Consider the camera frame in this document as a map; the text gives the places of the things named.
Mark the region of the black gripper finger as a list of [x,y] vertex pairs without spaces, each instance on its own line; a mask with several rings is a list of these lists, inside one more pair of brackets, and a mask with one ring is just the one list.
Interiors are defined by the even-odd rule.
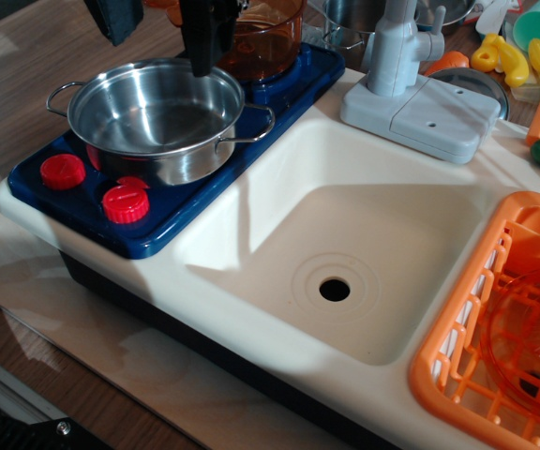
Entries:
[[181,34],[195,77],[204,77],[233,46],[242,2],[237,0],[180,1]]
[[113,46],[121,45],[143,20],[140,0],[84,0],[101,34]]

